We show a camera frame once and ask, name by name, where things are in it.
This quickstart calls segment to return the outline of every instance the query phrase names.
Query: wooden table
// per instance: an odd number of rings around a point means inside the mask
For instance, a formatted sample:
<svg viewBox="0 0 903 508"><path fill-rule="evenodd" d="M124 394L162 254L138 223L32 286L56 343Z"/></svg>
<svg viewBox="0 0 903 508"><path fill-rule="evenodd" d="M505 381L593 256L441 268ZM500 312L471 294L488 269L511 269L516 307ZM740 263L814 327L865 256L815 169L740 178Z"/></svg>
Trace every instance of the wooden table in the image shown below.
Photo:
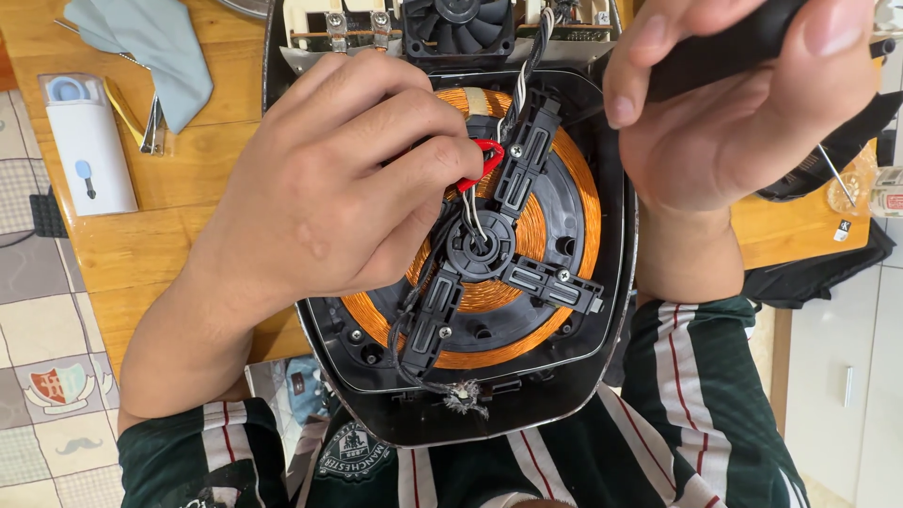
<svg viewBox="0 0 903 508"><path fill-rule="evenodd" d="M216 206L238 153L260 119L264 23L213 0L183 0L207 59L214 90L210 102L178 135L168 133L165 156L138 153L120 122L119 134L139 212L78 217L72 208L60 157L35 77L84 71L109 76L126 102L147 118L154 86L149 73L116 55L94 50L53 24L67 0L0 3L5 37L35 135L79 260L85 287L118 373L126 346L147 307L182 268L191 244ZM632 5L622 8L632 19ZM785 205L754 198L734 209L734 226L748 267L801 259L865 244L868 220L853 222L847 241L833 241L841 217L822 193ZM292 309L255 330L250 362L309 352Z"/></svg>

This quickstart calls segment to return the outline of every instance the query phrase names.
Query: manchester emblem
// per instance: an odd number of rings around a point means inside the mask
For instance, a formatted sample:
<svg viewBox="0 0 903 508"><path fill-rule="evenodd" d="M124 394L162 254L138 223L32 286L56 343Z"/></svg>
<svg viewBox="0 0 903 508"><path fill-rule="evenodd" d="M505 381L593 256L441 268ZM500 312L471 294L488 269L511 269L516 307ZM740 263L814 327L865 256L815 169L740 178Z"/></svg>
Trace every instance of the manchester emblem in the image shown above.
<svg viewBox="0 0 903 508"><path fill-rule="evenodd" d="M47 415L69 413L88 406L86 399L94 391L94 376L86 375L80 363L65 369L32 373L30 377L32 386L25 390L25 397Z"/></svg>
<svg viewBox="0 0 903 508"><path fill-rule="evenodd" d="M336 432L320 456L320 474L362 478L383 464L392 448L377 442L357 422L350 421Z"/></svg>

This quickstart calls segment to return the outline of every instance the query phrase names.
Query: white sticker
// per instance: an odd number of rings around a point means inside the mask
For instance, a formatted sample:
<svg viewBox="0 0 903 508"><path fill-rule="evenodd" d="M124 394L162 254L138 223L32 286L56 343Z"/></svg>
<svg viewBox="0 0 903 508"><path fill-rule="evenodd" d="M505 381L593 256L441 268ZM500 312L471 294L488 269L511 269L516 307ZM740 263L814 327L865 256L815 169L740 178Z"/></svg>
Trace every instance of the white sticker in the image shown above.
<svg viewBox="0 0 903 508"><path fill-rule="evenodd" d="M844 241L847 237L850 236L850 226L852 226L852 222L850 221L841 221L841 225L837 227L837 231L834 232L834 241Z"/></svg>

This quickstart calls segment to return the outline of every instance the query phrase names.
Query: cooling fan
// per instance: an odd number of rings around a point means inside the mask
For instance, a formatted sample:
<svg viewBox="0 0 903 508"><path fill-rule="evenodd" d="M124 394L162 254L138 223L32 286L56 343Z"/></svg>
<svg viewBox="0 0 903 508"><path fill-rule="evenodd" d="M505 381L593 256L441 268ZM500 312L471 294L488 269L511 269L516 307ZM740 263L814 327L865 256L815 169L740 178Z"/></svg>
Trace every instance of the cooling fan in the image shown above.
<svg viewBox="0 0 903 508"><path fill-rule="evenodd" d="M405 52L418 66L501 64L514 49L508 0L408 0L402 4Z"/></svg>

